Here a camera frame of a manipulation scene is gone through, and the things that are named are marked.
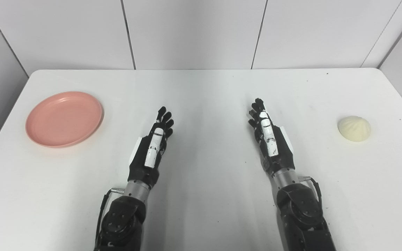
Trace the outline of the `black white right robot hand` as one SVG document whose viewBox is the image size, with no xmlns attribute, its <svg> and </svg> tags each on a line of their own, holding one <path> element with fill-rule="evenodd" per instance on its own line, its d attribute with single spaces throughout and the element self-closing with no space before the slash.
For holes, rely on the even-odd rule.
<svg viewBox="0 0 402 251">
<path fill-rule="evenodd" d="M 295 169 L 291 145 L 284 128 L 273 123 L 262 99 L 256 98 L 251 107 L 248 123 L 261 152 L 263 170 L 268 175 L 274 175 L 282 169 Z"/>
</svg>

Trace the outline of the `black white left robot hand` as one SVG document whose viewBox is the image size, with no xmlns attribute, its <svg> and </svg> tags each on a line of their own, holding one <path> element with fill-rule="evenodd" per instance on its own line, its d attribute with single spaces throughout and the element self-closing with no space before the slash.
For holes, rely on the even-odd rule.
<svg viewBox="0 0 402 251">
<path fill-rule="evenodd" d="M 167 140 L 173 134 L 172 113 L 163 106 L 148 135 L 140 138 L 134 157 L 129 165 L 128 181 L 140 181 L 152 189 L 159 178 L 158 167 L 166 151 Z"/>
</svg>

